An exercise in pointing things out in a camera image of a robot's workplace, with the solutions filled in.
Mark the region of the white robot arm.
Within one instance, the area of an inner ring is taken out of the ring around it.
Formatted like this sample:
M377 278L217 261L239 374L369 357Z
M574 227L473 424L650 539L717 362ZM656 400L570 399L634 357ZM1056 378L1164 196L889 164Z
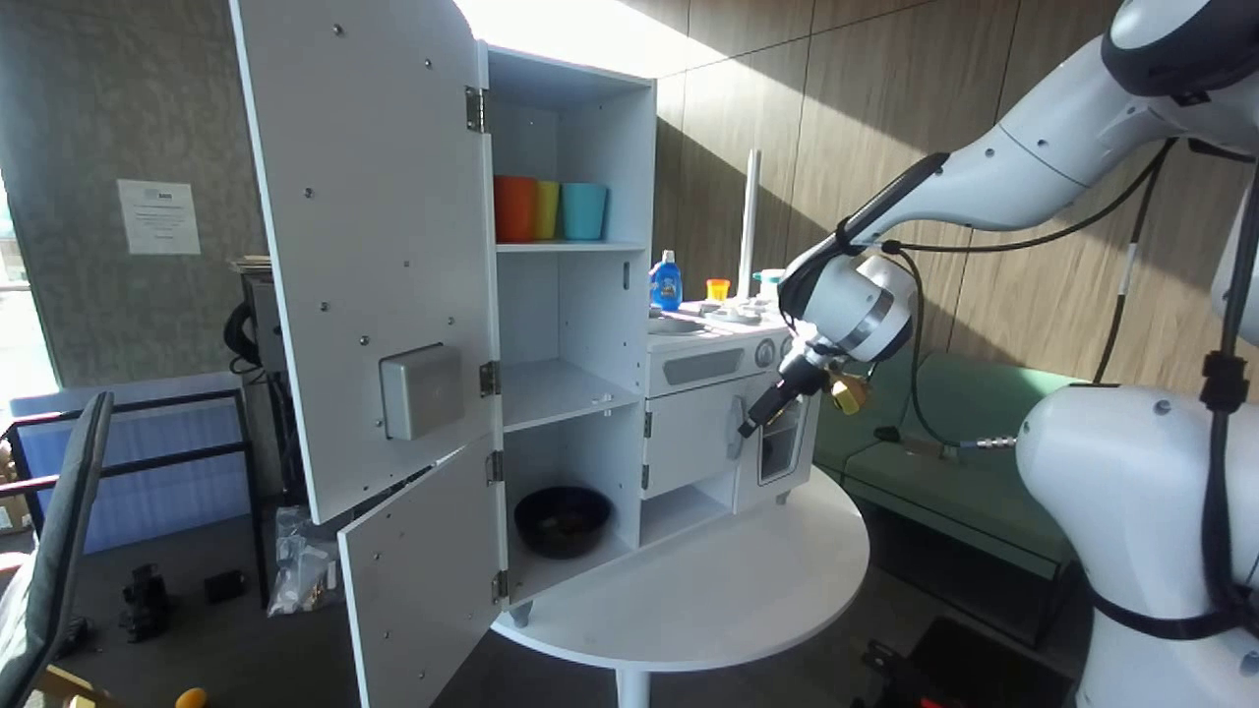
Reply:
M795 346L742 424L910 335L917 289L878 265L878 236L904 221L1029 227L1164 138L1259 156L1259 0L1122 0L983 138L920 156L851 213L785 269ZM1259 405L1237 357L1259 341L1254 245L1259 194L1237 201L1211 278L1223 335L1201 392L1067 387L1020 424L1020 479L1089 582L1076 708L1259 708Z

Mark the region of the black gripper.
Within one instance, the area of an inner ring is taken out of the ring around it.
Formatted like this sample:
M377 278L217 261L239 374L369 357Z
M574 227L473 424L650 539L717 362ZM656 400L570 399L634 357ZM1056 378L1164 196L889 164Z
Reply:
M735 424L739 438L750 438L767 422L773 422L795 399L809 399L830 383L830 362L819 349L792 354L773 383L750 400L742 422Z

